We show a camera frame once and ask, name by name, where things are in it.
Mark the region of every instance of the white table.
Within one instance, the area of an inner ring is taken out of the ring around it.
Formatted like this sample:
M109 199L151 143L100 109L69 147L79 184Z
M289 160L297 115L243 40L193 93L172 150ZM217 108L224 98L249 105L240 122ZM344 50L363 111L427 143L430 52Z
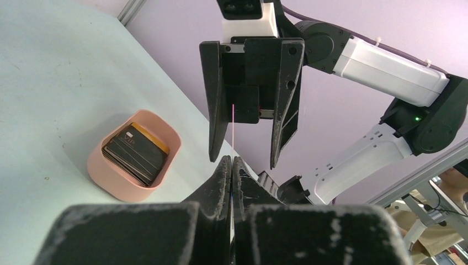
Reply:
M211 176L208 121L117 19L65 0L3 1L0 13L0 264L31 264L68 206L119 203L86 162L138 109L183 143L144 203L179 202Z

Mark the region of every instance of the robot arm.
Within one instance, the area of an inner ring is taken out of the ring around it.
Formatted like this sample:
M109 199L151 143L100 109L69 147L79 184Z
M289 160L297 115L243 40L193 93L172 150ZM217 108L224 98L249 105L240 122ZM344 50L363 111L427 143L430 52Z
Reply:
M224 15L224 43L200 44L212 161L229 122L273 119L270 165L275 167L280 150L297 130L302 66L395 97L379 123L354 145L304 178L280 187L279 193L293 190L297 202L328 204L387 165L438 152L453 141L465 119L464 78L419 65L334 25L309 21L293 25L278 0L218 3Z

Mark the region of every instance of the plastic container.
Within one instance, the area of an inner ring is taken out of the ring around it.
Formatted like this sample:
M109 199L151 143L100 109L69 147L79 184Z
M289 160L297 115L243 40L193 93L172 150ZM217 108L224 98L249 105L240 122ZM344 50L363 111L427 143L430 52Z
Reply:
M150 187L142 186L138 180L105 158L102 153L102 147L131 123L138 123L169 147L166 162ZM140 202L148 198L161 185L181 145L180 136L169 124L148 110L139 110L96 146L88 158L88 173L97 185L117 199L129 203Z

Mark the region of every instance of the black card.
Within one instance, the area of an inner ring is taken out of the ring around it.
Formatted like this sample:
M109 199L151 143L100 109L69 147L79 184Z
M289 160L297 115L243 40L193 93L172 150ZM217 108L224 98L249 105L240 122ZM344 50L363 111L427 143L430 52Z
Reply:
M143 128L133 125L119 132L102 151L108 159L148 187L158 176L168 154L143 134L147 133Z

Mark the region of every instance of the cable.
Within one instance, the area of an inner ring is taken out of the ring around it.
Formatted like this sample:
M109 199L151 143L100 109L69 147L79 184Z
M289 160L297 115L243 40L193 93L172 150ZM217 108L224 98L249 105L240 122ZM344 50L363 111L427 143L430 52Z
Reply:
M440 213L442 212L446 212L446 213L453 213L453 214L458 214L458 215L461 215L461 216L464 216L464 217L467 217L468 218L468 215L466 214L460 214L456 211L452 211L452 210L445 210L445 209L438 209L439 206L440 206L440 194L434 189L434 187L431 186L431 188L434 190L434 192L437 194L437 206L436 207L432 207L430 205L428 205L430 208L432 208L432 210L435 210L435 211L439 211Z
M321 21L321 20L313 19L313 18L307 17L307 16L305 16L305 15L296 13L296 12L292 11L291 9L285 7L285 6L283 6L283 10L284 10L284 13L286 13L286 14L292 16L292 17L295 17L295 18L297 18L297 19L300 19L300 20L308 20L308 21L318 22L318 23L327 23L327 22L323 22L323 21ZM332 25L332 26L334 26L334 27L337 27L337 28L340 29L340 30L347 31L347 32L351 33L352 35L356 36L357 38L360 38L360 39L364 40L364 41L367 42L367 43L370 43L370 44L372 44L372 45L376 45L376 44L377 44L377 41L372 40L372 39L369 38L369 37L366 37L366 36L364 36L364 35L361 35L361 34L359 34L359 33L356 33L356 32L354 32L354 31L351 31L351 30L349 30L349 29L343 28L343 27L341 27L341 26L337 26L337 25L334 25L334 24L331 24L331 23L327 23L327 24L330 24L330 25ZM438 67L438 66L431 65L429 61L428 61L428 62L425 62L425 61L423 61L423 60L421 60L421 59L418 59L418 58L416 58L416 57L414 57L414 56L412 56L412 55L410 55L410 54L407 54L407 53L404 52L404 51L400 51L400 50L398 50L398 49L396 49L396 48L393 48L393 47L391 47L391 46L385 45L385 44L380 43L380 42L379 42L379 48L381 48L381 49L383 49L383 50L385 50L385 51L391 52L392 54L395 54L395 55L398 55L398 56L400 56L400 57L403 57L403 58L405 58L405 59L407 59L407 60L410 60L410 61L412 61L412 62L414 62L414 63L417 63L417 64L419 64L419 65L429 67L429 68L434 69L434 70L436 70L436 71L442 72L442 73L445 74L445 75L448 75L448 73L446 72L446 70L444 70L444 69L442 69L442 68L440 68L440 67Z
M410 194L411 198L413 198L413 200L415 200L416 202L426 206L429 208L429 210L431 211L439 211L439 212L446 212L446 213L453 213L453 214L458 214L458 215L461 215L461 216L464 216L464 217L467 217L468 218L468 215L466 214L460 214L456 211L452 211L452 210L445 210L445 209L438 209L439 206L440 206L440 195L439 193L435 192L437 194L437 198L438 198L438 202L437 202L437 206L436 207L432 207L426 203L422 203L418 198L414 197L413 195Z

